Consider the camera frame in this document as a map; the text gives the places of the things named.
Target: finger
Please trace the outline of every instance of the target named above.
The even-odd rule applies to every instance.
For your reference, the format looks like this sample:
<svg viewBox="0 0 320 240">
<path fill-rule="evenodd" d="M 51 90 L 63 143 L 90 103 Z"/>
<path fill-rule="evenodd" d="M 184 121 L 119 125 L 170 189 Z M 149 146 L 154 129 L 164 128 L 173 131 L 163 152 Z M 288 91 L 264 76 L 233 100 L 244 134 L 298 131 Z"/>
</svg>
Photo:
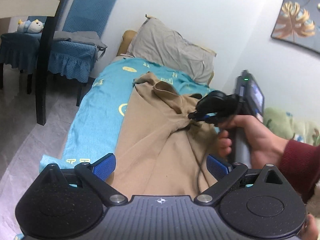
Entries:
<svg viewBox="0 0 320 240">
<path fill-rule="evenodd" d="M 232 141 L 229 138 L 222 138 L 218 140 L 219 148 L 226 148 L 232 145 Z"/>
<path fill-rule="evenodd" d="M 222 130 L 219 134 L 218 134 L 218 138 L 221 139 L 221 138 L 228 138 L 229 136 L 229 133 L 227 130 Z"/>
<path fill-rule="evenodd" d="M 301 239 L 302 240 L 317 240 L 318 238 L 318 228 L 316 225 L 316 220 L 313 215 L 308 214 L 304 228 L 301 230 Z"/>
<path fill-rule="evenodd" d="M 218 152 L 220 157 L 226 157 L 231 153 L 231 148 L 230 147 L 220 148 Z"/>
<path fill-rule="evenodd" d="M 234 127 L 244 127 L 250 115 L 235 115 L 231 119 L 219 124 L 220 129 L 231 129 Z"/>
</svg>

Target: bed headboard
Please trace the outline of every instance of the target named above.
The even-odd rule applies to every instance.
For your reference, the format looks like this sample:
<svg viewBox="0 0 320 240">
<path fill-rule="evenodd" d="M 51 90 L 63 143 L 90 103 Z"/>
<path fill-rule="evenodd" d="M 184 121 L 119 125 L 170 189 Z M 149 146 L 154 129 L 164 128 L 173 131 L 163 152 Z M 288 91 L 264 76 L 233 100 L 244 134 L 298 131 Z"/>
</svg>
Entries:
<svg viewBox="0 0 320 240">
<path fill-rule="evenodd" d="M 124 32 L 124 34 L 122 36 L 122 42 L 120 44 L 117 56 L 120 56 L 120 54 L 127 53 L 128 47 L 136 34 L 137 34 L 137 32 L 132 31 L 132 30 L 127 30 Z"/>
</svg>

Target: metal screw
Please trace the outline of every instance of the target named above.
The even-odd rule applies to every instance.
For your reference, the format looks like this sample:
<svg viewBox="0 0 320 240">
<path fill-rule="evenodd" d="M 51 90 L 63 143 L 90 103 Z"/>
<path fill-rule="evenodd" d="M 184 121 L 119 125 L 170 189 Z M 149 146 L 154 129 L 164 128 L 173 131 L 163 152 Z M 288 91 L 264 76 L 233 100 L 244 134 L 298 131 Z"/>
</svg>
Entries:
<svg viewBox="0 0 320 240">
<path fill-rule="evenodd" d="M 125 197 L 120 194 L 115 194 L 110 197 L 110 201 L 113 203 L 121 203 L 124 200 L 125 200 Z"/>
<path fill-rule="evenodd" d="M 208 202 L 212 201 L 212 197 L 207 194 L 202 194 L 197 197 L 197 200 L 202 203 L 208 203 Z"/>
</svg>

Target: beige cloth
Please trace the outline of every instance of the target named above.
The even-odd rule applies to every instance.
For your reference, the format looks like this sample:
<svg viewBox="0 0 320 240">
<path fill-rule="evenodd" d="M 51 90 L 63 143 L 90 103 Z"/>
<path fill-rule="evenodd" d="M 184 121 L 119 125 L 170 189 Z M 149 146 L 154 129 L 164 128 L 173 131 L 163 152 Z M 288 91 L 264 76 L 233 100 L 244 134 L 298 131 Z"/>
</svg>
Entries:
<svg viewBox="0 0 320 240">
<path fill-rule="evenodd" d="M 216 182 L 206 157 L 216 149 L 214 127 L 188 119 L 198 99 L 180 96 L 148 72 L 135 80 L 115 151 L 111 185 L 132 195 L 190 195 Z"/>
</svg>

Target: stuffed toy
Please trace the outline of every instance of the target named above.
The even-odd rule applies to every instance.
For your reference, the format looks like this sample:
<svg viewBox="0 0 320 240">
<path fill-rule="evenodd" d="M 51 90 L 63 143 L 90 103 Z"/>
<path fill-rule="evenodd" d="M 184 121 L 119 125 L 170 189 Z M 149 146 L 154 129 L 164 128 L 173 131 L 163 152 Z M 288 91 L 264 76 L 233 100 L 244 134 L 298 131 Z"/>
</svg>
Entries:
<svg viewBox="0 0 320 240">
<path fill-rule="evenodd" d="M 18 24 L 19 33 L 39 33 L 43 29 L 43 23 L 39 20 L 34 20 L 33 22 L 19 20 Z"/>
</svg>

